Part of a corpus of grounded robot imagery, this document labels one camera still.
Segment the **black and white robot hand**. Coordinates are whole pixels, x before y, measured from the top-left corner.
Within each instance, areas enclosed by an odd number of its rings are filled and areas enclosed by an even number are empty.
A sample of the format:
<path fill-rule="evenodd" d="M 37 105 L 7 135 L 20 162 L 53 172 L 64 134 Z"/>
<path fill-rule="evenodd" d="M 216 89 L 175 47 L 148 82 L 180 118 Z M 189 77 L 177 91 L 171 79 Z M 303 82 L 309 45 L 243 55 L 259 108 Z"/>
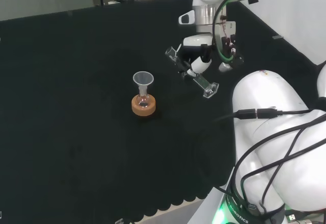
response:
<path fill-rule="evenodd" d="M 184 74 L 196 77 L 204 73 L 213 60 L 221 61 L 220 72 L 238 68 L 244 63 L 244 58 L 236 47 L 236 22 L 219 23 L 215 30 L 216 36 L 200 33 L 182 40 L 175 61 L 184 70 Z"/>

